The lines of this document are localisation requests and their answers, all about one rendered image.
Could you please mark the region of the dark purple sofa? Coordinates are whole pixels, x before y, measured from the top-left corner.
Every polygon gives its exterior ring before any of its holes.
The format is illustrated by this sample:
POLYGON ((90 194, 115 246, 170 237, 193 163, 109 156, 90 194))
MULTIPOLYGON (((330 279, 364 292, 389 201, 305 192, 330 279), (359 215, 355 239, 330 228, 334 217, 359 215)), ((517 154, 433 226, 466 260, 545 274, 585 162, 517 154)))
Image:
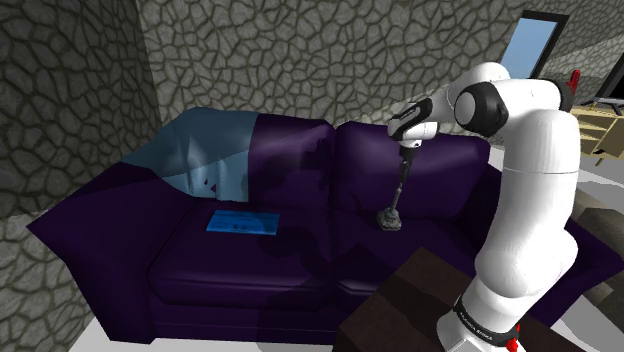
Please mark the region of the dark purple sofa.
MULTIPOLYGON (((334 344, 339 326, 419 248, 471 278, 497 210, 489 143, 436 134, 417 149, 396 210, 400 145, 381 125, 258 114, 246 202, 193 197, 122 161, 33 221, 107 336, 334 344), (216 210, 279 215, 275 236, 208 232, 216 210)), ((624 260, 571 218, 571 268, 519 321, 552 324, 624 260)))

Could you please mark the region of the small grey round object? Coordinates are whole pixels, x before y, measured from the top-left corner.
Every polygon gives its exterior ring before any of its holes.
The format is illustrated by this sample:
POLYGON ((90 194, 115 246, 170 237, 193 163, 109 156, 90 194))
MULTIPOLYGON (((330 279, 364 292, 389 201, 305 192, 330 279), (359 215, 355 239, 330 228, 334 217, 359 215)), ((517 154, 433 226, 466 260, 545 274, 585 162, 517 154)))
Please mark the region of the small grey round object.
POLYGON ((392 207, 379 211, 376 220, 383 231, 399 231, 402 226, 398 211, 392 207))

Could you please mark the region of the light blue blanket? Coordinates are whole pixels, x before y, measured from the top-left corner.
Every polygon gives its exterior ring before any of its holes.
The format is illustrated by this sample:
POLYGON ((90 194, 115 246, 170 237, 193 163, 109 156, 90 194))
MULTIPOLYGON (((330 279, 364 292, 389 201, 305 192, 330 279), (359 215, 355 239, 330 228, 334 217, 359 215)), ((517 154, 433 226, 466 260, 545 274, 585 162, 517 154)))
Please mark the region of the light blue blanket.
POLYGON ((258 114, 193 107, 122 158, 193 197, 246 202, 248 157, 258 114))

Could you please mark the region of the blue flat book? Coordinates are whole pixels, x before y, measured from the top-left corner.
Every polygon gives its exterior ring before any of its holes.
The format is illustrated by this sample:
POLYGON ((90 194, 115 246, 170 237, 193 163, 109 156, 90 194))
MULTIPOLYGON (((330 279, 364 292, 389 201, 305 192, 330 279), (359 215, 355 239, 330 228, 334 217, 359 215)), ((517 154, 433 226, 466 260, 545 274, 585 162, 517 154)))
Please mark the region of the blue flat book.
POLYGON ((279 215, 274 213, 216 210, 210 218, 208 232, 275 236, 279 215))

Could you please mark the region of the black framed window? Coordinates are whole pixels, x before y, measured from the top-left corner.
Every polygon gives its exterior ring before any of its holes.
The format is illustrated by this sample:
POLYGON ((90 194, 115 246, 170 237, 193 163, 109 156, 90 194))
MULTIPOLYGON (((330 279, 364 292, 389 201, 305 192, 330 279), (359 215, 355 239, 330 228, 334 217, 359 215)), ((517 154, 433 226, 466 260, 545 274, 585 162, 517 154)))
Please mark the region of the black framed window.
POLYGON ((513 79, 538 78, 569 16, 524 10, 500 63, 513 79))

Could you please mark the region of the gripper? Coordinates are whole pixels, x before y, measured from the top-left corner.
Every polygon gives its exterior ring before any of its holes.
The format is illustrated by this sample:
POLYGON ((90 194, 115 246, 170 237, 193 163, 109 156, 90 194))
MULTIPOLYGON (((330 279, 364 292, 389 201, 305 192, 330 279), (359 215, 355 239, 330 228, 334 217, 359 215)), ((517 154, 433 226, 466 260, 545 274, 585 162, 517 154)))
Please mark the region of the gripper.
POLYGON ((396 210, 398 201, 400 199, 400 195, 402 193, 403 185, 406 181, 406 178, 409 175, 411 164, 413 162, 413 159, 417 155, 417 148, 416 147, 409 148, 409 147, 401 146, 399 149, 399 155, 402 158, 401 164, 399 166, 399 183, 397 185, 395 195, 392 201, 392 209, 395 209, 395 210, 396 210))

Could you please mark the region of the yellow wooden shelf cabinet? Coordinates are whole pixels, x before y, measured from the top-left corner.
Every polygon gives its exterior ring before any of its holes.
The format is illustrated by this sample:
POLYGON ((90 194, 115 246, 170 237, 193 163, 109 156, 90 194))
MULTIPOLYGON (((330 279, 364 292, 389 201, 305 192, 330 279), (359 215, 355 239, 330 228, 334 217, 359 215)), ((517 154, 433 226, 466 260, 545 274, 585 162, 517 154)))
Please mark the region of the yellow wooden shelf cabinet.
POLYGON ((571 113, 579 122, 583 157, 595 158, 596 166, 605 159, 624 160, 624 111, 590 105, 574 106, 571 113))

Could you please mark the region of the black television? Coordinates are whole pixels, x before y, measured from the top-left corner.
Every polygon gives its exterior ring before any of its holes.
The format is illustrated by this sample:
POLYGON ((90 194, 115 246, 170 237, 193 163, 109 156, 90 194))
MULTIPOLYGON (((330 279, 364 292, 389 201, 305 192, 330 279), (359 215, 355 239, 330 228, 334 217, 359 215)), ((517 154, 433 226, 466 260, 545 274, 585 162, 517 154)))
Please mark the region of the black television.
POLYGON ((624 112, 624 53, 593 98, 594 104, 608 105, 618 115, 624 112))

